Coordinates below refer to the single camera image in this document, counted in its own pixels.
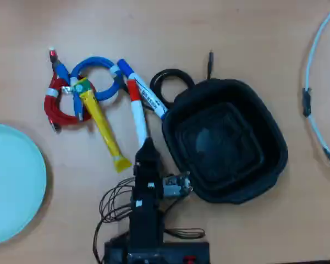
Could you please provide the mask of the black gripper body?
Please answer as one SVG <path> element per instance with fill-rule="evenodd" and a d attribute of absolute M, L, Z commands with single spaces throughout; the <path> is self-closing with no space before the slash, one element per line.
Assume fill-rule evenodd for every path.
<path fill-rule="evenodd" d="M 133 193 L 163 193 L 160 168 L 161 162 L 158 157 L 136 156 Z"/>

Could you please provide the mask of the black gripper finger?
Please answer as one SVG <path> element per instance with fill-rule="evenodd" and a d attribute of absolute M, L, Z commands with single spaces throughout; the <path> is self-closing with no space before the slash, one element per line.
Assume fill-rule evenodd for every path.
<path fill-rule="evenodd" d="M 142 147 L 138 150 L 138 158 L 159 158 L 160 154 L 156 150 L 153 140 L 147 137 Z"/>

